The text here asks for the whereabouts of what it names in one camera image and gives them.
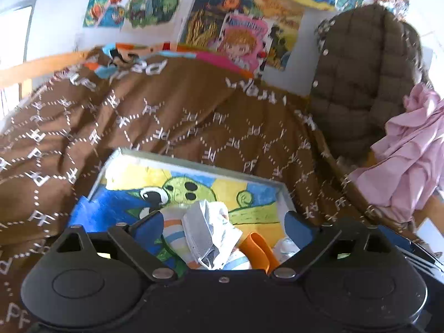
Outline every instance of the orange object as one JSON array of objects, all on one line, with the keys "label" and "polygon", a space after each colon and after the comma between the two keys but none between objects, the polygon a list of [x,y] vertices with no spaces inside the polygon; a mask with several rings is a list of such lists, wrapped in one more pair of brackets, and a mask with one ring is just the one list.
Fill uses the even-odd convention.
[{"label": "orange object", "polygon": [[263,269],[270,274],[279,266],[273,251],[259,233],[250,233],[239,246],[239,250],[246,255],[253,269]]}]

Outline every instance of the pink fabric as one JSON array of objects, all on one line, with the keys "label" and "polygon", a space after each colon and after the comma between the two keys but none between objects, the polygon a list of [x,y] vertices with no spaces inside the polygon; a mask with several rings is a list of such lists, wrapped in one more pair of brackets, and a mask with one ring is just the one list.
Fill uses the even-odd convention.
[{"label": "pink fabric", "polygon": [[388,207],[387,216],[400,223],[444,187],[444,100],[420,83],[403,102],[406,112],[391,118],[386,136],[372,145],[379,163],[349,174],[370,204]]}]

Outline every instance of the fabric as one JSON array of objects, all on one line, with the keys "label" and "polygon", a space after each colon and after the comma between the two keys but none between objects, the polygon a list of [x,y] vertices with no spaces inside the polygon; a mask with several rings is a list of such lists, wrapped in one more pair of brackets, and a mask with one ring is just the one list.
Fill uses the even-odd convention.
[{"label": "fabric", "polygon": [[[186,224],[183,224],[183,220],[186,216],[186,213],[187,209],[180,208],[178,206],[171,206],[161,210],[161,214],[163,216],[163,238],[165,239],[165,242],[168,244],[168,246],[172,250],[174,250],[174,252],[185,262],[188,268],[208,269],[201,262],[198,261],[198,258],[196,258],[193,249],[190,248],[190,236],[192,235],[195,238],[195,241],[197,241],[196,238],[203,237],[203,235],[199,234],[199,232],[196,232],[195,230],[190,231],[190,228],[193,228],[192,226],[188,226],[188,233],[185,231]],[[229,248],[229,250],[224,251],[224,253],[226,253],[226,257],[223,264],[220,264],[217,269],[233,270],[243,269],[240,266],[244,268],[249,266],[248,258],[246,258],[244,254],[237,252],[238,249],[236,249],[234,246],[239,240],[240,236],[241,232],[237,235],[237,239],[235,239],[236,241]],[[212,248],[213,245],[211,233],[209,236],[209,240],[210,241],[208,242],[208,250]]]},{"label": "fabric", "polygon": [[[3,332],[29,327],[21,282],[118,147],[284,182],[296,211],[314,224],[349,216],[417,239],[374,216],[347,184],[321,131],[302,112],[304,99],[198,59],[155,53],[139,59],[117,45],[110,52],[90,51],[86,64],[56,73],[3,121]],[[117,69],[100,77],[91,63]]]},{"label": "fabric", "polygon": [[195,261],[210,270],[223,268],[242,235],[229,222],[225,204],[197,201],[185,209],[181,220]]},{"label": "fabric", "polygon": [[425,84],[405,97],[407,112],[391,118],[387,135],[372,145],[378,164],[349,174],[371,204],[400,223],[422,209],[437,185],[444,187],[444,101]]},{"label": "fabric", "polygon": [[429,82],[420,40],[378,5],[344,12],[318,35],[323,45],[309,111],[333,155],[359,162],[384,136],[384,124],[405,111],[403,96]]}]

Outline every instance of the blue paint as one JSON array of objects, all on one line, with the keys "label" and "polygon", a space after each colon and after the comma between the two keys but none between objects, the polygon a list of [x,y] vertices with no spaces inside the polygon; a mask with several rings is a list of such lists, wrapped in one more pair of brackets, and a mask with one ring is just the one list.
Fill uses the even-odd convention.
[{"label": "blue paint", "polygon": [[246,190],[253,195],[251,206],[263,206],[276,201],[276,189],[271,186],[248,183]]}]

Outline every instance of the puffer jacket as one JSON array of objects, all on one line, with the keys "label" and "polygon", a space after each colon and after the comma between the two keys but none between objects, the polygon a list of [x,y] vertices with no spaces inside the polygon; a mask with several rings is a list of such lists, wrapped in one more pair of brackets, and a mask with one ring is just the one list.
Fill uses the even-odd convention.
[{"label": "puffer jacket", "polygon": [[379,5],[335,16],[317,34],[308,109],[334,156],[359,162],[385,135],[385,123],[405,112],[403,96],[421,81],[431,85],[419,36]]}]

